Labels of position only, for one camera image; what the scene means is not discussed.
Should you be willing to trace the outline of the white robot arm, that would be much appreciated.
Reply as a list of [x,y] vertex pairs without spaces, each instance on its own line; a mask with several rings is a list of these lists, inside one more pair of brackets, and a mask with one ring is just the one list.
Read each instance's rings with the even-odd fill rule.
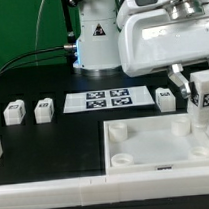
[[209,0],[69,0],[80,8],[74,68],[131,77],[166,71],[183,97],[185,65],[209,60]]

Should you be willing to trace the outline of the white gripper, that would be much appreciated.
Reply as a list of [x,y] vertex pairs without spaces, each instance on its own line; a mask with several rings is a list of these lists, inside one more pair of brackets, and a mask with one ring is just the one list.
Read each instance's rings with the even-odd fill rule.
[[135,14],[126,21],[118,39],[124,73],[137,77],[169,66],[168,78],[186,99],[191,88],[182,66],[206,58],[209,66],[209,5],[204,15],[177,21],[164,9]]

